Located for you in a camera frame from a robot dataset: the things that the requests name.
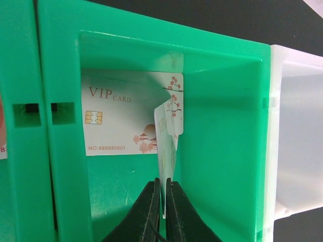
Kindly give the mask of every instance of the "green container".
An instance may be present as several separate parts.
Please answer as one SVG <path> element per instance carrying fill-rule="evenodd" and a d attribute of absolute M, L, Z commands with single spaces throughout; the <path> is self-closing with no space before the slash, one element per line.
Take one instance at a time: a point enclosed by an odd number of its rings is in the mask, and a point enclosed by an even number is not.
<path fill-rule="evenodd" d="M 172 53 L 185 82 L 175 179 L 223 241 L 261 241 L 270 47 L 87 1 L 39 1 L 38 14 L 60 241 L 100 241 L 158 176 L 156 155 L 85 155 L 81 70 L 176 72 Z"/>
<path fill-rule="evenodd" d="M 8 147 L 8 158 L 0 160 L 0 241 L 54 241 L 33 1 L 2 2 L 0 23 L 0 92 Z"/>

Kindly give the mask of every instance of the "flower branch print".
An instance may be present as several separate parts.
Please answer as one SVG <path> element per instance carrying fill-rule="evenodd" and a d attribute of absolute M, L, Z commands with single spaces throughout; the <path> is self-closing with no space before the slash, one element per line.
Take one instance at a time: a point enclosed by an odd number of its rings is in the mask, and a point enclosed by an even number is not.
<path fill-rule="evenodd" d="M 177 111 L 182 111 L 180 108 L 180 104 L 177 102 L 177 97 L 175 94 L 172 95 L 171 102 L 167 103 L 167 111 L 172 112 L 172 118 L 176 117 Z"/>
<path fill-rule="evenodd" d="M 166 88 L 169 90 L 174 90 L 173 87 L 176 86 L 178 88 L 178 91 L 182 92 L 181 90 L 181 84 L 178 84 L 177 78 L 176 77 L 172 77 L 172 80 L 170 82 L 170 85 Z"/>

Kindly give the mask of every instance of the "card chip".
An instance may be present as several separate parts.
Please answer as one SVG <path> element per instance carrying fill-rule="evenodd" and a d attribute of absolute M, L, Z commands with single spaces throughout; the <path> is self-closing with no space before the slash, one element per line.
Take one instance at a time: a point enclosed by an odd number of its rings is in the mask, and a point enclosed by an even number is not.
<path fill-rule="evenodd" d="M 102 124 L 102 112 L 86 111 L 85 112 L 85 123 L 88 125 Z"/>

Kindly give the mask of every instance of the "white plastic bin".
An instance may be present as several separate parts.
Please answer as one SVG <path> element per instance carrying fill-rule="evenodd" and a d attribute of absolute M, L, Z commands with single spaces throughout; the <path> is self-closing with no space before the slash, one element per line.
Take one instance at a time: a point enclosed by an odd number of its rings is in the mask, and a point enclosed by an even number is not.
<path fill-rule="evenodd" d="M 323 57 L 272 46 L 263 242 L 274 220 L 323 207 Z"/>

